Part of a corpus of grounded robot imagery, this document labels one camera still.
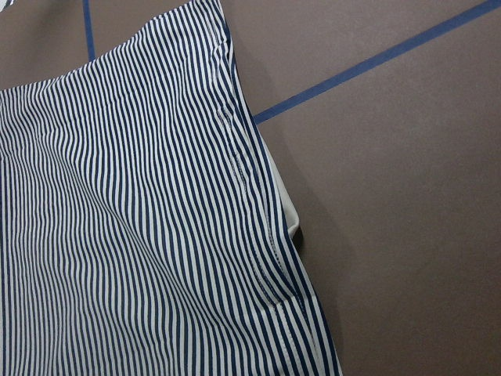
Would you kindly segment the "navy white striped polo shirt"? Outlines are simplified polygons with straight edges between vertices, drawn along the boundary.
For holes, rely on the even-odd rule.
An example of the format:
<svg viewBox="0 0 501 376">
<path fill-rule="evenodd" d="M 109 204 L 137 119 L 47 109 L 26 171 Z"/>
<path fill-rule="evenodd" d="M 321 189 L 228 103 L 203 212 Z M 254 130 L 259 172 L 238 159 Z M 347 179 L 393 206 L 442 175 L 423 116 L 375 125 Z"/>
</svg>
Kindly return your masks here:
<svg viewBox="0 0 501 376">
<path fill-rule="evenodd" d="M 339 375 L 218 1 L 1 93 L 4 375 Z"/>
</svg>

